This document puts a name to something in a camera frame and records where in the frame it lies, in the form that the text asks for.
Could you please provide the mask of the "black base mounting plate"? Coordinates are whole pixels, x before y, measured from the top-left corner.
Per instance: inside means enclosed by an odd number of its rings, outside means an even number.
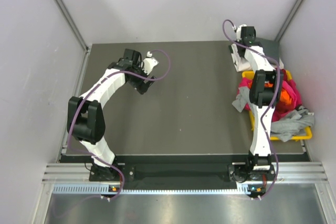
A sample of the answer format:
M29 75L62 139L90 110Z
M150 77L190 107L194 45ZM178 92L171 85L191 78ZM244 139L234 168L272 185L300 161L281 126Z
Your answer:
M118 155L115 167L123 174L102 182L124 182L126 189L233 189L237 183L274 180L274 167L272 174L249 179L247 160L243 154Z

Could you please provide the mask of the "aluminium corner post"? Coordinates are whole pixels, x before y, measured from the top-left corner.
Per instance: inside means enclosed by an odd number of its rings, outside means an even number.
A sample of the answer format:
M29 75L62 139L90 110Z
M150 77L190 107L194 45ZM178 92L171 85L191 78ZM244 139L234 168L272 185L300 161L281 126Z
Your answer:
M300 7L304 3L305 0L295 0L293 6L291 7L288 15L286 16L284 22L282 23L274 41L280 42L284 34L286 33L287 29L289 28L290 24L294 20L295 16L297 15Z
M89 49L89 46L87 45L83 36L81 35L81 32L79 31L77 25L75 24L75 21L72 18L72 15L70 14L70 11L68 10L65 2L63 0L54 0L54 1L59 11L61 12L63 18L65 19L67 25L69 26L70 30L75 36L77 42L79 43L80 47L84 50L84 52L87 52Z

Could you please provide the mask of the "light grey t shirt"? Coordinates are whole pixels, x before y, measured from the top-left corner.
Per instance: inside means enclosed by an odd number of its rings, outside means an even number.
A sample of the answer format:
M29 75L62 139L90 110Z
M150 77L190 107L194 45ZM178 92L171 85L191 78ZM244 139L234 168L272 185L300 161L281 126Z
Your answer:
M238 95L232 102L233 107L242 112L245 106L251 105L248 101L249 88L238 88ZM279 138L283 142L291 140L296 135L302 135L306 127L313 127L315 123L314 115L303 106L294 109L282 119L271 123L271 136Z

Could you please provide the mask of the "dark red t shirt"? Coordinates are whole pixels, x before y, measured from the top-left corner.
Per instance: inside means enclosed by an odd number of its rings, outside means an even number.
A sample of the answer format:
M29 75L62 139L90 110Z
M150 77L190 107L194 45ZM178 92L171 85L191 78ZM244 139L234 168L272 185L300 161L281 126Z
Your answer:
M289 80L292 79L290 72L287 71L286 69L280 69L280 73L282 75L283 81L288 82Z

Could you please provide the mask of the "dark grey t shirt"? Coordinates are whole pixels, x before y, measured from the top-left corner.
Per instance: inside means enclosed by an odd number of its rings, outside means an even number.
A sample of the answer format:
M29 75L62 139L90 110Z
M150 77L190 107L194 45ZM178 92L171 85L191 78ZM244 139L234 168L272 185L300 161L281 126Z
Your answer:
M263 39L263 38L257 38L258 42L260 42L264 54L267 57L270 57L274 60L277 60L280 62L279 57L279 43L273 40Z

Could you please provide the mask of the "right aluminium corner post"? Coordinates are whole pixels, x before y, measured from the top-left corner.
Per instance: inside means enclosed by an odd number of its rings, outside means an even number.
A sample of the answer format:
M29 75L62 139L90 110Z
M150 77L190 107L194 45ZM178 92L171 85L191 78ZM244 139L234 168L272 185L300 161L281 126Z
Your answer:
M286 33L287 29L289 28L290 24L294 20L295 16L297 15L300 7L304 3L305 0L295 0L293 6L291 7L288 15L286 16L284 22L282 23L274 41L280 42L284 34Z

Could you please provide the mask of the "orange t shirt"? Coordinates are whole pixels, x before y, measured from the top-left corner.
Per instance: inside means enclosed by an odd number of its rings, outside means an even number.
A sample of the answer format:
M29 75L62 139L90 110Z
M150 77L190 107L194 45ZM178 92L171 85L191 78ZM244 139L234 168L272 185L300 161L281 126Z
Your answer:
M251 89L252 82L248 84L248 87ZM273 84L266 82L265 87L273 87ZM287 91L287 88L281 88L281 95L280 95L280 102L284 105L291 105L292 104L292 97L290 93Z

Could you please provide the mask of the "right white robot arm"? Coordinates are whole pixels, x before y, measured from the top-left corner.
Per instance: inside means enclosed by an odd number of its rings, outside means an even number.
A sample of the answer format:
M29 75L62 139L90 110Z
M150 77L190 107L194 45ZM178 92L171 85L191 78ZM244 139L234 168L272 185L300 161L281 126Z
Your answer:
M272 147L270 143L271 120L277 102L280 100L283 74L279 62L264 53L256 40L253 26L240 25L236 30L238 55L245 58L254 77L249 90L250 109L254 112L254 132L245 174L249 179L274 172L271 164Z

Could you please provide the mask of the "yellow plastic basket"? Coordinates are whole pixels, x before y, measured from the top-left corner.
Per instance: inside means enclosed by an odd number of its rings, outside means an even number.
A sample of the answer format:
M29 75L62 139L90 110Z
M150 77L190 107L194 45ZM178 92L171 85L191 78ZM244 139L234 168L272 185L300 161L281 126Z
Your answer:
M246 78L251 78L253 80L254 78L254 75L255 73L253 71L244 71L242 73L242 78L243 77L246 77ZM255 117L254 117L254 112L253 110L250 108L250 111L248 111L249 113L249 117L250 117L250 121L251 121L251 129L254 130L255 129ZM295 141L298 141L298 140L308 140L308 139L311 139L312 138L312 132L311 132L311 127L306 127L304 129L304 133L302 135L296 135L294 136L291 140L295 140ZM277 137L274 137L274 136L271 136L270 135L270 140L280 140L279 138Z

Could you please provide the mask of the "folded white t shirt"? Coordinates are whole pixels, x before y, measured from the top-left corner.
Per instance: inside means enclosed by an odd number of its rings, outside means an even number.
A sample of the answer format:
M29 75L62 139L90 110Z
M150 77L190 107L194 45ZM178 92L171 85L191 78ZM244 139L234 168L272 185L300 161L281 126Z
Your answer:
M245 58L241 58L238 55L237 47L236 47L235 44L231 44L229 46L229 51L230 51L230 54L231 54L231 57L232 57L232 60L233 60L234 67L235 67L237 72L244 72L244 71L252 71L253 70L250 63ZM280 59L279 65L280 65L281 69L285 68L284 63L282 62L281 59Z

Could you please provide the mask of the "left aluminium corner post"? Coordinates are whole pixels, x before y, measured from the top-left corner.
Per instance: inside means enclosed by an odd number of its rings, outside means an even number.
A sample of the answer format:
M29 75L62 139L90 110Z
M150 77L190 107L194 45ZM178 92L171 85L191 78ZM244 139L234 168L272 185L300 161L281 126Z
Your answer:
M84 52L87 52L89 49L89 46L87 45L83 36L81 35L81 32L79 31L77 25L75 24L75 21L72 18L72 15L70 14L70 11L68 10L65 2L63 0L54 0L54 1L59 11L61 12L63 18L65 19L67 25L69 26L70 30L75 36L77 42L79 43L80 47L84 50Z

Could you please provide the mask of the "pink t shirt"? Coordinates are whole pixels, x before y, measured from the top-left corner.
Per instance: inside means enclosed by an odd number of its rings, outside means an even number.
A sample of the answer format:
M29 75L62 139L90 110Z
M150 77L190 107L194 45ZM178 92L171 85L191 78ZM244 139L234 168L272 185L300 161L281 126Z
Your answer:
M250 111L250 107L248 104L250 90L248 84L250 82L252 82L251 78L243 77L240 84L238 85L238 93L236 95L236 99L232 102L232 105L239 112L241 112L242 110ZM301 95L296 87L296 83L292 79L288 82L283 81L282 87L287 88L287 91L290 93L292 97L292 104L284 105L279 101L273 113L272 122L279 121L280 119L284 118L289 112L302 105Z

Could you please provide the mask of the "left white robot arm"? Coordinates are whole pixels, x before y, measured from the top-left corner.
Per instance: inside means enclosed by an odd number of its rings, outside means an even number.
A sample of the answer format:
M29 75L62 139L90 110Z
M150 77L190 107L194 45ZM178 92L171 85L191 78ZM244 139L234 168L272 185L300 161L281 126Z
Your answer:
M103 107L126 83L139 94L146 93L154 83L154 77L150 73L158 63L150 51L142 58L140 52L126 49L123 57L111 63L87 92L70 98L68 136L79 141L91 155L90 181L113 181L120 175L115 154L104 138L106 124Z

